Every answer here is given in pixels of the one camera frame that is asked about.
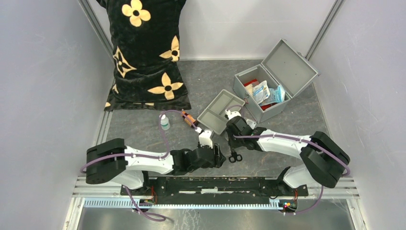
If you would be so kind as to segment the white plastic bottle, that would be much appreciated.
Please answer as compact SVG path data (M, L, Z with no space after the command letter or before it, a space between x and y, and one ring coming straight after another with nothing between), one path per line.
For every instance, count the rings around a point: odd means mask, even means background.
M170 129L170 122L169 122L169 118L165 115L162 114L160 116L160 126L163 130L168 130Z

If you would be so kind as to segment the red first aid pouch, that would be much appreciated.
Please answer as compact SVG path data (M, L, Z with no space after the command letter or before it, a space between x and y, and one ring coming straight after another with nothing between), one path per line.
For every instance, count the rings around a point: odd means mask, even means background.
M257 79L253 79L253 80L251 80L251 81L249 81L249 82L247 82L247 83L245 83L245 84L243 84L243 85L244 85L244 87L245 87L246 85L251 84L251 83L252 83L254 86L259 85L259 82L258 82ZM261 107L261 109L262 109L263 111L265 111L266 109L268 109L268 108L274 106L275 104L276 104L276 103L263 104L263 105L260 105L260 107Z

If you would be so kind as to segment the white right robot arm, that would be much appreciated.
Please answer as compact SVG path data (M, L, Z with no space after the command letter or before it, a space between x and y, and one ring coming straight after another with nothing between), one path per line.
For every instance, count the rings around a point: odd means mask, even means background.
M324 132L295 136L277 133L264 127L251 128L241 115L226 115L226 132L232 150L277 152L302 161L287 167L279 176L277 191L290 195L296 188L318 183L334 188L339 179L350 174L350 157Z

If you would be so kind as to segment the amber pill bottle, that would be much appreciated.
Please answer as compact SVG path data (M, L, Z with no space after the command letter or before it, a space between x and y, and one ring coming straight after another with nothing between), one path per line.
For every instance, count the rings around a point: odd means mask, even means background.
M199 121L197 121L191 114L182 111L181 112L181 117L183 118L183 121L190 126L191 128L197 128L199 125Z

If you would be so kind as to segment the grey plastic divider tray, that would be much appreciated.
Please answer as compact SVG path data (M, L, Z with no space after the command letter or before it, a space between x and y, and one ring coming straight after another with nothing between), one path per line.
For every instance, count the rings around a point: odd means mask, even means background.
M239 111L244 105L245 102L241 98L223 89L203 110L197 120L216 134L221 135L226 128L226 110Z

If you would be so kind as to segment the black handled scissors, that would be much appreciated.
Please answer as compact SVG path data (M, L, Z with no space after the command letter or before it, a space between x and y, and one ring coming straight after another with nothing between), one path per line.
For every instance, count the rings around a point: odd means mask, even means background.
M234 148L230 148L231 151L231 156L228 158L230 163L235 163L243 160L243 157L241 154L238 154Z

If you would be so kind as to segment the white wipes packet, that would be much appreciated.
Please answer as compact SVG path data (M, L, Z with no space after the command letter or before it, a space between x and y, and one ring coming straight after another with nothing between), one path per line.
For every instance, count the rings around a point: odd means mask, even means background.
M262 103L271 95L267 81L264 80L252 89L252 98L257 104Z

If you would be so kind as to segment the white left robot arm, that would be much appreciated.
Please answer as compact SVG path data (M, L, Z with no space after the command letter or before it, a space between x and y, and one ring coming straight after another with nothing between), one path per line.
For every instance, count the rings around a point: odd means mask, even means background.
M89 148L80 172L88 184L114 182L145 195L150 190L147 172L183 176L197 169L220 168L225 161L216 143L158 153L134 149L115 138Z

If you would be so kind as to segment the clear bag of wipes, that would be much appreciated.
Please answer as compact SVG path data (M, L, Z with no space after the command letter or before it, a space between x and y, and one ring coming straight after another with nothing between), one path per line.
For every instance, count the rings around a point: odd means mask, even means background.
M256 125L257 125L257 122L256 122L256 121L254 121L254 120L252 120L252 119L249 119L249 118L246 118L245 120L246 120L246 123L249 125L249 127L250 127L251 129L255 129L255 127L256 127Z

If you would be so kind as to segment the silver metal case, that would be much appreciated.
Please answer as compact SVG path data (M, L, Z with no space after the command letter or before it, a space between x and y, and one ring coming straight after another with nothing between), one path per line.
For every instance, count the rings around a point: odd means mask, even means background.
M245 107L260 123L281 113L290 100L305 90L319 75L319 71L282 38L260 64L235 75L233 90L246 102ZM263 110L244 86L252 80L266 81L268 87L273 89L282 86L286 90L284 101Z

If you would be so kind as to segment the blue gauze packet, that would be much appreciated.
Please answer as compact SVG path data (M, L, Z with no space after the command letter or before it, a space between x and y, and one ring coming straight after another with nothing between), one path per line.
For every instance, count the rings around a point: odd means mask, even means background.
M270 89L270 95L265 99L261 106L273 104L273 103L282 103L285 100L285 89L279 85L276 89Z

